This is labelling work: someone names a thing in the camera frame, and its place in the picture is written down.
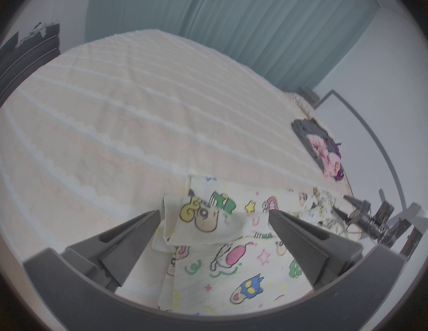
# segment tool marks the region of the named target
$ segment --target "curtain fold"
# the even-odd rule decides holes
[[[214,48],[295,91],[320,83],[378,8],[376,0],[90,0],[85,40],[159,29]]]

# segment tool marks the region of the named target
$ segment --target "pink star outline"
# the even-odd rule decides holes
[[[269,263],[268,257],[270,256],[271,254],[268,254],[266,250],[263,249],[261,255],[257,256],[257,259],[260,260],[260,262],[262,263],[262,266],[264,266],[264,264]]]

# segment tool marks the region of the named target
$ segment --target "bedsheet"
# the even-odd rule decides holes
[[[73,48],[0,109],[0,229],[19,261],[61,252],[182,195],[191,175],[319,187],[349,211],[347,181],[325,178],[291,129],[305,117],[247,67],[158,30]],[[168,263],[149,245],[117,293],[157,306]]]

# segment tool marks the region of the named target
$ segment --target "wall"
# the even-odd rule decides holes
[[[314,91],[322,97],[331,89],[361,114],[382,142],[400,178],[407,205],[417,202],[428,210],[428,44],[415,22],[380,8],[363,36]],[[324,122],[338,122],[337,105],[320,107],[317,112]],[[337,138],[341,135],[338,140],[343,146],[357,149],[351,151],[350,161],[363,163],[350,166],[352,186],[377,192],[379,188],[373,188],[365,178],[366,171],[382,167],[373,142],[358,141],[358,130],[345,121],[332,129]],[[404,295],[427,255],[428,231],[368,329]]]
[[[89,0],[26,0],[14,17],[15,20],[6,37],[5,43],[19,31],[18,39],[23,38],[39,22],[60,23],[60,51],[85,42],[85,18]]]

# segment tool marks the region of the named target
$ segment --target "cartoon print fabric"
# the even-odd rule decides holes
[[[233,315],[287,304],[312,290],[268,223],[280,209],[336,234],[326,191],[255,188],[190,177],[185,196],[164,196],[153,249],[172,253],[158,306],[188,315]]]

